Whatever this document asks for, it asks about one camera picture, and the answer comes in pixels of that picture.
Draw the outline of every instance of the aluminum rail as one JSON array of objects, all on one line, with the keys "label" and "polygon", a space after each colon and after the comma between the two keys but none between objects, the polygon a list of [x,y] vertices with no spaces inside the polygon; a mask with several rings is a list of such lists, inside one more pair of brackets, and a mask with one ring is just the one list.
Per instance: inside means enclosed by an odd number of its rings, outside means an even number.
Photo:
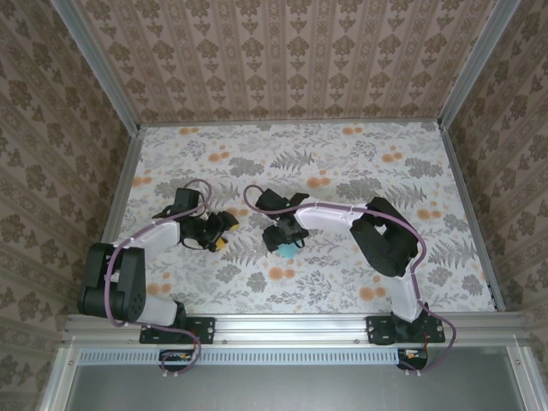
[{"label": "aluminum rail", "polygon": [[[227,348],[349,348],[378,347],[366,336],[365,317],[359,314],[201,314],[215,317],[214,346]],[[444,313],[457,328],[458,347],[508,347],[527,344],[519,313]],[[451,329],[445,327],[449,340]],[[62,344],[72,347],[156,347],[139,344],[140,327],[114,329],[105,319],[73,315],[65,325]],[[394,344],[391,347],[418,347]],[[175,348],[181,345],[158,345]]]}]

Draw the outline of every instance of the patterned wallpaper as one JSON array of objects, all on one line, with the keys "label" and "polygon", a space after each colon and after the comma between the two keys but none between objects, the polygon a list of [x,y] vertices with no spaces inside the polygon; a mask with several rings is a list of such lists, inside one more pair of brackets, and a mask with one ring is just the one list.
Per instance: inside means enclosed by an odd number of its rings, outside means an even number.
[{"label": "patterned wallpaper", "polygon": [[47,1],[0,2],[0,409],[38,403],[128,136]]},{"label": "patterned wallpaper", "polygon": [[496,0],[77,0],[141,122],[436,117]]},{"label": "patterned wallpaper", "polygon": [[509,309],[548,381],[548,2],[522,1],[450,128]]}]

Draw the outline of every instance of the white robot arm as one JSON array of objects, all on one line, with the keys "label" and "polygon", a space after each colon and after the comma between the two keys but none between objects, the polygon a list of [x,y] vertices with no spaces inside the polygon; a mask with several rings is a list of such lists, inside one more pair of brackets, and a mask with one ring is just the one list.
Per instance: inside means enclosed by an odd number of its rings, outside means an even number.
[{"label": "white robot arm", "polygon": [[[318,201],[316,199],[307,198],[302,201],[302,204],[316,204],[317,202]],[[343,206],[337,203],[329,203],[325,201],[322,201],[322,204]],[[367,205],[358,204],[355,208],[367,208]],[[325,206],[310,207],[295,212],[295,219],[303,229],[323,229],[341,235],[350,235],[354,222],[359,222],[359,220],[363,217],[364,214],[361,212],[341,211],[335,207],[328,208]],[[414,241],[414,244],[414,250],[412,249],[412,251],[414,252],[414,255],[416,255],[416,241]],[[386,271],[380,271],[380,273],[386,275]],[[405,271],[402,276],[396,275],[394,277],[389,277],[388,284],[389,295],[392,298],[392,312],[409,323],[415,321],[419,317],[422,308],[420,307],[415,296],[413,281],[408,271]]]},{"label": "white robot arm", "polygon": [[[297,205],[304,207],[291,212],[268,213]],[[387,277],[392,313],[406,323],[413,323],[422,314],[423,309],[415,293],[413,278],[408,272],[408,264],[418,253],[417,239],[393,221],[354,211],[359,208],[378,211],[406,223],[405,218],[387,200],[376,197],[367,205],[348,207],[319,201],[307,194],[295,194],[288,200],[267,189],[260,195],[255,206],[267,211],[268,216],[275,220],[263,233],[263,240],[269,251],[278,251],[285,255],[295,253],[298,248],[303,247],[310,229],[351,235],[369,264]]]},{"label": "white robot arm", "polygon": [[[174,204],[154,218],[174,217],[196,209],[200,196],[196,190],[178,188]],[[227,242],[223,233],[237,227],[235,217],[226,211],[207,213],[205,217],[193,214],[171,221],[164,220],[124,242],[122,251],[116,257],[114,270],[111,271],[118,275],[118,280],[109,284],[110,310],[114,319],[184,328],[186,314],[182,303],[146,295],[146,262],[179,243],[192,249],[216,252]],[[189,246],[186,241],[194,243]],[[90,247],[78,298],[80,313],[107,317],[105,276],[117,247],[116,244],[107,243],[96,243]]]}]

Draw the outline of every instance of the black mounting bracket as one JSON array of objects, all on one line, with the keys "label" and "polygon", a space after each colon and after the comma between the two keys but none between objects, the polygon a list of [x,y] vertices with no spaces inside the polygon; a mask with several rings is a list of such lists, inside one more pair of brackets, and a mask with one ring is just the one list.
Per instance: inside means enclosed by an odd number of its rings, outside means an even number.
[{"label": "black mounting bracket", "polygon": [[[187,317],[185,330],[192,332],[204,345],[213,344],[215,336],[214,317]],[[194,340],[176,332],[161,331],[155,328],[141,327],[139,343],[141,344],[193,344]]]},{"label": "black mounting bracket", "polygon": [[391,345],[396,343],[445,343],[444,326],[423,311],[409,323],[393,313],[366,317],[366,332],[370,344]]}]

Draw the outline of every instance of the floral table surface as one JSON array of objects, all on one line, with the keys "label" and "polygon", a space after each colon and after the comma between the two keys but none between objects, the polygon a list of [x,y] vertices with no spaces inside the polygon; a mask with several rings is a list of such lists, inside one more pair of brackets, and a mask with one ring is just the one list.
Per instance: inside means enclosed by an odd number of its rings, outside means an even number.
[{"label": "floral table surface", "polygon": [[148,224],[173,202],[178,187],[197,177],[213,186],[212,209],[228,210],[241,223],[220,252],[177,246],[148,261],[148,294],[182,301],[191,313],[390,310],[387,280],[350,237],[316,231],[293,259],[267,253],[261,233],[270,220],[242,200],[243,188],[256,183],[286,197],[303,192],[348,204],[385,197],[426,239],[418,278],[431,307],[494,310],[435,123],[219,125],[141,133],[121,239]]}]

